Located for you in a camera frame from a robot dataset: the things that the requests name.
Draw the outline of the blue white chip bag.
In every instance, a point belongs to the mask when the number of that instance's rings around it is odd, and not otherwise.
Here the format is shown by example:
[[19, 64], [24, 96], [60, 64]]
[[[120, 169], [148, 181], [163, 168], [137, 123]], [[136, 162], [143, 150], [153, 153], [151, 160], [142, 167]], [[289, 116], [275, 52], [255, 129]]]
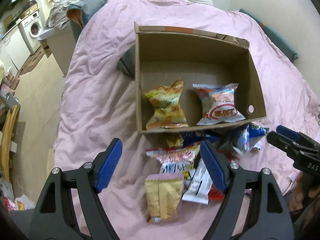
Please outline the blue white chip bag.
[[241, 125], [227, 133], [218, 150], [225, 154], [238, 155], [243, 155], [253, 149], [262, 150], [261, 140], [269, 130], [268, 127], [261, 127], [254, 123]]

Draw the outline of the gold pink snack pouch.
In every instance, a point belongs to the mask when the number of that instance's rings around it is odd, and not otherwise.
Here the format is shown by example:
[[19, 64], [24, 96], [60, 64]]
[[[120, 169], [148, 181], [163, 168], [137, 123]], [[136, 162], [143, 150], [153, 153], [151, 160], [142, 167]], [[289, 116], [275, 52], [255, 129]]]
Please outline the gold pink snack pouch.
[[180, 172], [151, 174], [145, 180], [149, 223], [166, 223], [178, 219], [184, 175]]

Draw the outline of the red white cartoon snack bag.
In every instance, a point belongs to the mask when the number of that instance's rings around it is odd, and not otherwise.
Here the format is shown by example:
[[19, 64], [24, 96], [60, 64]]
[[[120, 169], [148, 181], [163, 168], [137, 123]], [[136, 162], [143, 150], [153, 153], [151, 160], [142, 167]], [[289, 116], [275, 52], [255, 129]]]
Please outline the red white cartoon snack bag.
[[159, 148], [146, 151], [148, 157], [158, 160], [161, 164], [159, 173], [182, 173], [186, 190], [196, 172], [196, 159], [200, 152], [200, 142], [183, 148]]

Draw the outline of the dark blue snack bag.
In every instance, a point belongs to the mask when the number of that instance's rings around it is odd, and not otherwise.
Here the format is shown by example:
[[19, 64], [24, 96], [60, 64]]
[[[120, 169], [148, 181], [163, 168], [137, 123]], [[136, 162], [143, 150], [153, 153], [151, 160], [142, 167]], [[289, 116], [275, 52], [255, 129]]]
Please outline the dark blue snack bag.
[[180, 135], [183, 138], [183, 147], [192, 145], [199, 141], [209, 140], [210, 142], [216, 142], [221, 139], [222, 134], [214, 132], [211, 129], [181, 132]]

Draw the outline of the white red snack bar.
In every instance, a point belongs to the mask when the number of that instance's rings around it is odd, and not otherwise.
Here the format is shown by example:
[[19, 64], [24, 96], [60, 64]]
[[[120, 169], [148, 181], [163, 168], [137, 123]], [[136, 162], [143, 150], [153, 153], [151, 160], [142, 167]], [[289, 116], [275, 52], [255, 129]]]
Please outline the white red snack bar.
[[187, 191], [183, 194], [182, 200], [207, 205], [209, 202], [208, 193], [212, 187], [212, 179], [204, 164], [200, 159], [194, 177]]

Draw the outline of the yellow orange chip bag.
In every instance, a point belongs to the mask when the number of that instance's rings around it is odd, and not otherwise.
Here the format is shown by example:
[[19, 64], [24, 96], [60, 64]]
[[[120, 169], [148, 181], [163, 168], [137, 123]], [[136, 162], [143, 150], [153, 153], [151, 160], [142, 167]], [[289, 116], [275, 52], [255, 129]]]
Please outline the yellow orange chip bag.
[[189, 126], [179, 104], [183, 87], [183, 80], [178, 79], [170, 86], [159, 86], [143, 93], [144, 98], [154, 107], [154, 114], [147, 122], [146, 130]]

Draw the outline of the pink bed quilt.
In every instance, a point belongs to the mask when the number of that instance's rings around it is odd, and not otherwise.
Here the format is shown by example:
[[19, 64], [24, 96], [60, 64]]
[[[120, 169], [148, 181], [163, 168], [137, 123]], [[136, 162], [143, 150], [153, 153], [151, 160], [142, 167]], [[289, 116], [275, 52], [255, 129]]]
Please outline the pink bed quilt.
[[103, 207], [121, 239], [203, 239], [220, 204], [186, 202], [171, 224], [146, 221], [144, 181], [157, 163], [146, 156], [151, 140], [136, 130], [135, 82], [117, 69], [135, 42], [134, 26], [168, 25], [246, 39], [256, 66], [267, 117], [261, 126], [286, 126], [314, 138], [319, 130], [319, 99], [299, 70], [240, 12], [227, 12], [186, 0], [109, 0], [89, 20], [76, 44], [65, 79], [55, 165], [79, 168], [104, 151], [113, 138], [123, 154]]

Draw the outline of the teal blanket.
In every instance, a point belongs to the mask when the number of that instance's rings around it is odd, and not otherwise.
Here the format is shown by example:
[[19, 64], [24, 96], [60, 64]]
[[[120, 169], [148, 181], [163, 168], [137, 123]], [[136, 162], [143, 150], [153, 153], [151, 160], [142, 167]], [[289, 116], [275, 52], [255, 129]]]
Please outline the teal blanket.
[[292, 63], [299, 59], [298, 53], [276, 31], [268, 27], [259, 18], [255, 17], [252, 13], [245, 10], [244, 8], [241, 8], [239, 11], [253, 18], [257, 22], [257, 24], [259, 24], [266, 36], [283, 52], [283, 54]]

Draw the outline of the grey striped cloth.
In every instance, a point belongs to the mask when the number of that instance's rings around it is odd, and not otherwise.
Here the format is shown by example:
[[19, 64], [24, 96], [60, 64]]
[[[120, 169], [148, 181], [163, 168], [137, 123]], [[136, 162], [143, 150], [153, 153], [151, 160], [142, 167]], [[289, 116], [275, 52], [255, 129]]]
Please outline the grey striped cloth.
[[136, 46], [133, 45], [117, 62], [118, 69], [128, 77], [135, 77]]

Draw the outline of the brown cardboard box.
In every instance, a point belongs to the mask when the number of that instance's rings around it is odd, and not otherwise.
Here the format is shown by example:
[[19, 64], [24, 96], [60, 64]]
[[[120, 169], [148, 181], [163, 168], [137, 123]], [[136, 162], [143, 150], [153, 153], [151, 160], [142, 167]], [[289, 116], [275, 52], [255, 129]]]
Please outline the brown cardboard box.
[[235, 107], [244, 122], [266, 117], [260, 80], [243, 38], [198, 29], [135, 25], [136, 33], [136, 121], [137, 130], [147, 134], [146, 124], [153, 106], [144, 92], [176, 80], [184, 82], [180, 97], [188, 126], [186, 132], [201, 129], [202, 106], [193, 84], [237, 83]]

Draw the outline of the white kitchen cabinet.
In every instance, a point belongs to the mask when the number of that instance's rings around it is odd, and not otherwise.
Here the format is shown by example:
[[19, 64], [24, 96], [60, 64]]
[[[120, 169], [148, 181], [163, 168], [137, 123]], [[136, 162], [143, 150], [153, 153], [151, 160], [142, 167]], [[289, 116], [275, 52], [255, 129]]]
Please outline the white kitchen cabinet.
[[1, 39], [2, 45], [19, 72], [30, 56], [30, 51], [23, 39], [23, 36], [16, 25], [11, 28]]

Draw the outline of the white washing machine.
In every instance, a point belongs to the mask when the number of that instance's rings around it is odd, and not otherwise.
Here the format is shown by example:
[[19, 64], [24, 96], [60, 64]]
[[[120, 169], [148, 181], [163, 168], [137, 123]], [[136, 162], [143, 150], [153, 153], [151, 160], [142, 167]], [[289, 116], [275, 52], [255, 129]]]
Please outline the white washing machine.
[[18, 28], [28, 50], [30, 51], [30, 54], [34, 55], [40, 48], [38, 37], [43, 31], [39, 9], [31, 12], [28, 16], [21, 20], [21, 22], [18, 24]]

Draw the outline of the pile of clothes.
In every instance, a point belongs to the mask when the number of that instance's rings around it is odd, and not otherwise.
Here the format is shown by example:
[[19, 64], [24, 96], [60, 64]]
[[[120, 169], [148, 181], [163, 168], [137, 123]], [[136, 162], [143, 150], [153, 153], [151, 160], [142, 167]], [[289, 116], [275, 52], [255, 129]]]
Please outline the pile of clothes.
[[74, 39], [77, 40], [90, 18], [108, 0], [59, 0], [54, 3], [46, 22], [46, 28], [65, 29], [71, 25]]

